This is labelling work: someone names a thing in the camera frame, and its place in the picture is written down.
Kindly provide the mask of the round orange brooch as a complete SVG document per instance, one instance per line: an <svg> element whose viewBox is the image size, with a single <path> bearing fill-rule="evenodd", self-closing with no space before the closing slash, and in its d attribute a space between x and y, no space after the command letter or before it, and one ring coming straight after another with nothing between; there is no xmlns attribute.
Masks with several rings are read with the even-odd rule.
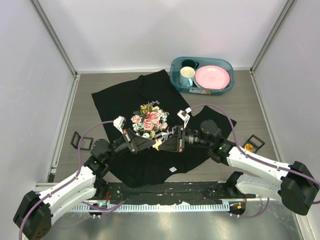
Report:
<svg viewBox="0 0 320 240"><path fill-rule="evenodd" d="M250 143L245 144L245 145L244 145L244 149L245 149L246 151L252 152L252 153L253 153L254 150L255 150L254 146L253 146L252 144L250 144Z"/></svg>

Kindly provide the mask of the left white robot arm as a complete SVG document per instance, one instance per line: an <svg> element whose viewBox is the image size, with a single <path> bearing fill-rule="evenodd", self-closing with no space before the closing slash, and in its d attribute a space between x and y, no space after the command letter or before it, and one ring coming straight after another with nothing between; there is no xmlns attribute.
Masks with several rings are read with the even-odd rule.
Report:
<svg viewBox="0 0 320 240"><path fill-rule="evenodd" d="M138 153L156 144L153 139L141 137L131 130L123 130L114 143L98 139L90 158L78 170L55 186L36 193L26 193L13 217L19 228L18 238L40 240L52 225L74 206L91 199L100 200L107 192L103 179L108 172L108 162L126 152Z"/></svg>

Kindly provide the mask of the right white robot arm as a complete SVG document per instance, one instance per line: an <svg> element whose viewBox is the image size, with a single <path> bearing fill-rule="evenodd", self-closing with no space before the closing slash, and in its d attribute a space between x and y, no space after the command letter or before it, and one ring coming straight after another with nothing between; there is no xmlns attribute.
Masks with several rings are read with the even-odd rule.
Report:
<svg viewBox="0 0 320 240"><path fill-rule="evenodd" d="M222 137L213 120L205 120L200 130L179 126L175 133L155 147L159 151L182 153L186 148L207 149L218 164L245 170L250 175L235 172L227 180L226 193L233 198L252 194L281 202L290 211L305 216L320 190L307 166L299 161L292 164L274 161L246 151Z"/></svg>

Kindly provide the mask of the gold flower brooch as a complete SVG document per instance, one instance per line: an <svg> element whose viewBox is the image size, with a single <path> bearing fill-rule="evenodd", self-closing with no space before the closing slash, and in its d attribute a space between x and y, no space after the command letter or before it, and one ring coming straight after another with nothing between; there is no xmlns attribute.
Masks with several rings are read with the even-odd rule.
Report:
<svg viewBox="0 0 320 240"><path fill-rule="evenodd" d="M161 146L161 144L162 144L162 140L161 139L156 139L155 143L152 145L152 147L154 149L156 149L157 151L159 151L160 150L159 147Z"/></svg>

